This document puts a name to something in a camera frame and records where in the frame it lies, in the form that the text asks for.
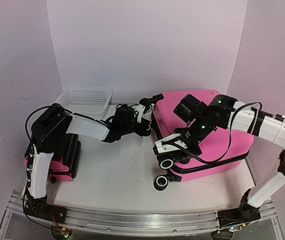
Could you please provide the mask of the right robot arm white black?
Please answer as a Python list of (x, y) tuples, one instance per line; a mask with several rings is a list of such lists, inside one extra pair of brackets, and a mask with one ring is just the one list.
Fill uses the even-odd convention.
[(181, 96), (165, 93), (151, 114), (153, 146), (159, 167), (167, 171), (154, 185), (185, 182), (233, 169), (260, 138), (282, 148), (280, 165), (243, 196), (234, 217), (246, 221), (285, 184), (285, 116), (263, 111), (260, 102), (244, 103), (211, 91)]

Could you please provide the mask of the pink hard-shell suitcase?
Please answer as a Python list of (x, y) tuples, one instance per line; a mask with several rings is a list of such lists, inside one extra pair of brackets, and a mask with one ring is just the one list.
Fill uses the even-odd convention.
[[(174, 113), (174, 109), (188, 94), (200, 101), (202, 116), (185, 123)], [(232, 170), (240, 164), (248, 155), (254, 136), (226, 128), (230, 118), (227, 107), (235, 102), (236, 99), (216, 90), (165, 92), (140, 100), (140, 105), (147, 111), (151, 110), (151, 126), (156, 141), (176, 134), (175, 128), (189, 127), (196, 119), (217, 117), (216, 128), (199, 143), (202, 154), (194, 155), (187, 149), (182, 149), (155, 155), (159, 167), (166, 171), (154, 179), (156, 190), (165, 190), (169, 182), (196, 180)]]

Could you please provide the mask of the white plastic mesh basket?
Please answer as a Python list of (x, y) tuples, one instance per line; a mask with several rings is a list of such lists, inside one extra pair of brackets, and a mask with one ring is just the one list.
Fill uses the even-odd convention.
[(65, 89), (55, 102), (72, 112), (103, 119), (109, 109), (112, 95), (111, 88)]

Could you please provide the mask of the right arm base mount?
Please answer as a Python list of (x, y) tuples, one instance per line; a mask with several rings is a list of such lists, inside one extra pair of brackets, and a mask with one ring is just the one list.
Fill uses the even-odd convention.
[(247, 197), (243, 196), (238, 207), (218, 211), (216, 219), (219, 230), (235, 232), (260, 218), (260, 208), (250, 205)]

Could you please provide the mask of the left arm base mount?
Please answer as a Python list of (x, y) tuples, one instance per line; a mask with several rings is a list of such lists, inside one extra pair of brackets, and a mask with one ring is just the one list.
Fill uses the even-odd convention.
[(67, 209), (62, 206), (47, 203), (47, 197), (36, 198), (27, 196), (23, 207), (24, 213), (29, 217), (63, 224), (66, 220)]

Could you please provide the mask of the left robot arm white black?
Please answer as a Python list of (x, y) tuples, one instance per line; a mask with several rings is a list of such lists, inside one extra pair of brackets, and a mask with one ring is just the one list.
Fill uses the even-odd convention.
[(31, 126), (32, 164), (27, 190), (34, 199), (29, 208), (40, 219), (50, 214), (50, 208), (42, 198), (47, 195), (47, 179), (54, 152), (63, 144), (67, 134), (87, 136), (105, 143), (113, 143), (128, 134), (147, 137), (151, 134), (151, 122), (142, 111), (123, 104), (116, 108), (107, 120), (72, 112), (59, 103), (44, 106), (43, 112)]

